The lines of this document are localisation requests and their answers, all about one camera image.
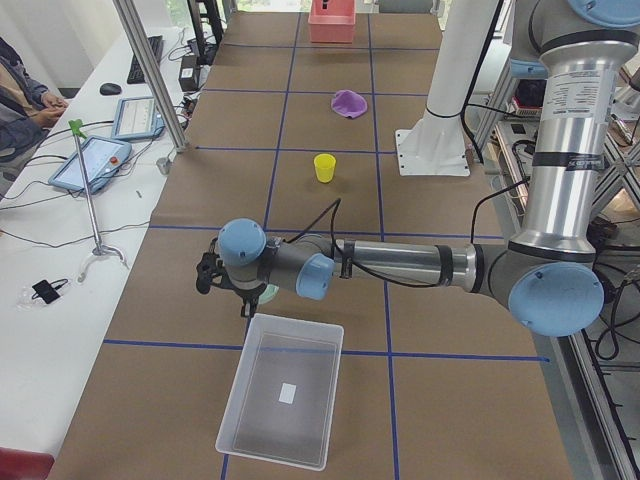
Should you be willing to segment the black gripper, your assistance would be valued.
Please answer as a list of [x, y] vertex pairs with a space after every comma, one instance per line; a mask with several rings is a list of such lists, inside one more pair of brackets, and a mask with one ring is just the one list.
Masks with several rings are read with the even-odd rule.
[[252, 317], [252, 306], [258, 305], [259, 297], [267, 288], [267, 283], [260, 280], [240, 281], [235, 284], [238, 295], [246, 302], [243, 303], [240, 310], [242, 318]]

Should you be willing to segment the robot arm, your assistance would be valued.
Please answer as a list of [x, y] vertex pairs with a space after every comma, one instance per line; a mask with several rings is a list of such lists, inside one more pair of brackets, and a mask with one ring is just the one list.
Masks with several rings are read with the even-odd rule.
[[505, 248], [461, 248], [266, 235], [228, 222], [198, 264], [197, 289], [233, 290], [252, 317], [274, 285], [320, 300], [333, 278], [369, 275], [405, 287], [457, 286], [494, 298], [516, 321], [563, 337], [591, 325], [604, 304], [586, 232], [620, 68], [639, 47], [635, 1], [519, 1], [511, 59], [541, 67], [542, 102], [524, 218]]

